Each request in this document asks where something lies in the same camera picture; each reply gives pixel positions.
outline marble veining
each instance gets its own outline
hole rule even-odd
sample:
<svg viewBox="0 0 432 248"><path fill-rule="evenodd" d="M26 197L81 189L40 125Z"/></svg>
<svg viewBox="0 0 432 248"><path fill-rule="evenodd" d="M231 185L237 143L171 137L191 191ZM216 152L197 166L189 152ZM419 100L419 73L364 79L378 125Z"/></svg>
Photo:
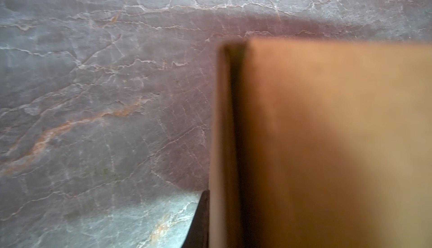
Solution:
<svg viewBox="0 0 432 248"><path fill-rule="evenodd" d="M216 49L432 41L432 0L0 0L0 247L180 247Z"/></svg>

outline marble surface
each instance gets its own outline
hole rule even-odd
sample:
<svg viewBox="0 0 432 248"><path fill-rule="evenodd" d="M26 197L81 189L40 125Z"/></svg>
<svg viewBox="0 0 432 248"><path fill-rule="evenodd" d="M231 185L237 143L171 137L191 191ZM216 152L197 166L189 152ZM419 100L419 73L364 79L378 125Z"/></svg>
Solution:
<svg viewBox="0 0 432 248"><path fill-rule="evenodd" d="M0 247L180 247L250 36L432 41L432 0L0 0Z"/></svg>

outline brown cardboard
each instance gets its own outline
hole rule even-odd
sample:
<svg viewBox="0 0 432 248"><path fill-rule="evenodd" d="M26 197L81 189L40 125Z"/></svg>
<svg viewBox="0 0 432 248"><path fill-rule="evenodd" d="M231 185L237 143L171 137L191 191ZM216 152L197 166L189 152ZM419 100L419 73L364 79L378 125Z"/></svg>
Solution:
<svg viewBox="0 0 432 248"><path fill-rule="evenodd" d="M432 46L220 52L210 248L432 247Z"/></svg>

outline dark corner object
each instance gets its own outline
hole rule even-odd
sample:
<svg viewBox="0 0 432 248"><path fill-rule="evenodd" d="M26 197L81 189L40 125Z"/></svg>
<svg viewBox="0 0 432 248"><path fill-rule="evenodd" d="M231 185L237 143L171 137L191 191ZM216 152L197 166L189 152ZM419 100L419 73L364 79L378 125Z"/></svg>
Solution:
<svg viewBox="0 0 432 248"><path fill-rule="evenodd" d="M201 194L200 202L193 216L191 227L181 248L208 248L209 246L209 203L210 191Z"/></svg>

